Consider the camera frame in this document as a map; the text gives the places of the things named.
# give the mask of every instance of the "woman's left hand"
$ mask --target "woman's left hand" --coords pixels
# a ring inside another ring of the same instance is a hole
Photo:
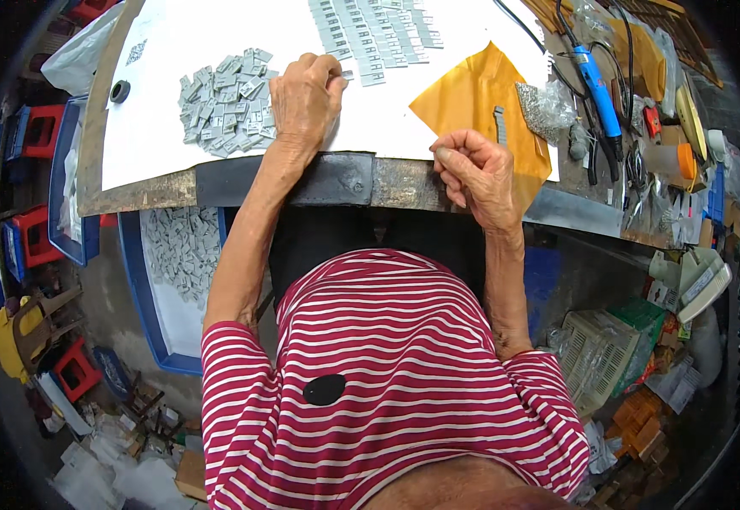
[[[347,80],[332,55],[305,53],[282,76],[270,83],[277,136],[269,150],[281,151],[298,176],[313,160],[341,111],[341,94]]]

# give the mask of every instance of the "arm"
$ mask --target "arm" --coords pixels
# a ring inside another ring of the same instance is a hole
[[[505,362],[533,349],[528,335],[526,288],[523,284],[522,228],[520,245],[486,233],[486,286],[484,296],[491,332],[498,346],[497,357]]]
[[[279,210],[321,148],[341,110],[346,85],[335,57],[312,53],[270,81],[277,137],[262,158],[220,254],[203,331],[219,321],[238,321],[255,331],[262,275]]]
[[[508,148],[475,130],[439,138],[435,171],[446,196],[469,207],[486,238],[484,300],[501,362],[531,350],[526,290],[523,285],[522,214],[512,200],[514,158]]]

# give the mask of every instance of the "red and white striped shirt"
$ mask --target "red and white striped shirt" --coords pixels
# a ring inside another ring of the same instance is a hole
[[[359,250],[297,280],[277,310],[274,370],[253,333],[202,340],[202,437],[212,508],[360,508],[420,465],[500,462],[567,498],[588,442],[552,354],[500,363],[474,295],[445,268]],[[305,385],[342,374],[311,405]]]

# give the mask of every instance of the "white paper sheet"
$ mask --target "white paper sheet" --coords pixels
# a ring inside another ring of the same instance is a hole
[[[527,26],[536,26],[536,17],[519,0],[505,3]],[[107,105],[104,190],[218,159],[196,145],[182,143],[177,99],[184,74],[191,77],[206,65],[216,67],[225,56],[241,55],[248,47],[273,53],[268,67],[279,73],[306,51],[323,53],[307,2],[263,0],[258,5],[264,15],[241,14],[254,13],[255,5],[242,0],[147,0],[131,26],[113,77],[113,82],[129,81],[131,91],[123,103]],[[436,135],[409,104],[461,60],[482,51],[490,40],[527,83],[544,87],[547,59],[493,2],[426,0],[425,6],[445,48],[427,50],[428,64],[385,69],[385,84],[361,87],[357,80],[351,82],[344,91],[338,130],[323,150],[432,159],[428,147]],[[143,41],[140,58],[127,65]],[[342,66],[358,76],[355,59],[342,61]],[[229,158],[262,153],[237,151]],[[557,148],[549,146],[549,153],[550,179],[559,180]]]

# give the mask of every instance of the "red plastic stool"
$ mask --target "red plastic stool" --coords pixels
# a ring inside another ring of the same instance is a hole
[[[104,227],[117,227],[118,226],[118,213],[112,213],[109,215],[100,215],[100,228]]]
[[[58,376],[58,381],[70,402],[78,400],[103,378],[101,371],[93,367],[84,354],[82,336],[79,336],[58,360],[52,368],[52,373]]]
[[[47,221],[46,204],[33,207],[24,214],[12,217],[13,224],[21,230],[21,247],[24,250],[26,268],[64,258],[64,254],[50,244],[47,236]]]
[[[22,156],[52,159],[56,152],[56,141],[65,107],[66,105],[49,105],[29,109],[24,148],[21,149]]]
[[[70,9],[65,16],[71,20],[89,25],[95,18],[110,10],[118,0],[82,0],[81,3]]]

